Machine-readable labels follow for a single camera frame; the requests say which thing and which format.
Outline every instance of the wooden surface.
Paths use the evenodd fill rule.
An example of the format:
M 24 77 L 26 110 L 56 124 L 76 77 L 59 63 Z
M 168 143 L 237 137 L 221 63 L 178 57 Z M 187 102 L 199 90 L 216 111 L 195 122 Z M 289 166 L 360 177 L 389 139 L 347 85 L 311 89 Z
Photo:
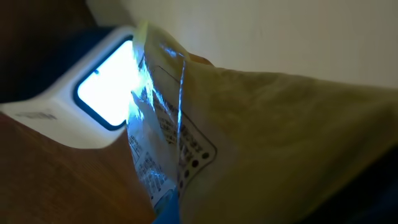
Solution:
M 83 0 L 0 3 L 1 96 L 62 40 L 95 26 Z M 150 223 L 127 136 L 100 150 L 60 145 L 0 114 L 0 223 Z

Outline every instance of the white wall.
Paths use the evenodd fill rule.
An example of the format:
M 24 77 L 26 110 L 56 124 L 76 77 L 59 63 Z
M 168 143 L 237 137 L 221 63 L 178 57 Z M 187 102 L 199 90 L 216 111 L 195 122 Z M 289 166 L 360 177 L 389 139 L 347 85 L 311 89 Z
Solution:
M 219 67 L 398 87 L 398 0 L 120 1 Z

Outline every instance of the white device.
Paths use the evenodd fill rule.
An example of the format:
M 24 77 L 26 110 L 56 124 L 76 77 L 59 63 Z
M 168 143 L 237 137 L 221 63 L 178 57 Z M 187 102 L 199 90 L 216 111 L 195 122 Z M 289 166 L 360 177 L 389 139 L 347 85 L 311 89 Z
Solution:
M 16 100 L 12 119 L 66 146 L 102 148 L 123 133 L 137 62 L 132 27 L 85 32 L 52 55 Z

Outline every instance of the clear plastic packaging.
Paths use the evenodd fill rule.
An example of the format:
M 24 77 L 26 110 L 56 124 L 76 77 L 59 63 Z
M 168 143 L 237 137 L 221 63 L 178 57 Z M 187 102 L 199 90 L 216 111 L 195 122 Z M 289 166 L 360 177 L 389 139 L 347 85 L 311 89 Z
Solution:
M 196 63 L 149 24 L 134 53 L 135 168 L 183 223 L 297 222 L 398 142 L 396 90 Z

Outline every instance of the light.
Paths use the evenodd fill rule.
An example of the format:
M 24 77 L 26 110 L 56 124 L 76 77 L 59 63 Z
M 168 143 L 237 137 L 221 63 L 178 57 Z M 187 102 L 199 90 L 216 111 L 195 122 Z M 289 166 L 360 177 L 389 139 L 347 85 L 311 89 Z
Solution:
M 129 114 L 131 90 L 139 85 L 132 41 L 125 41 L 77 89 L 78 97 L 110 125 L 122 124 Z

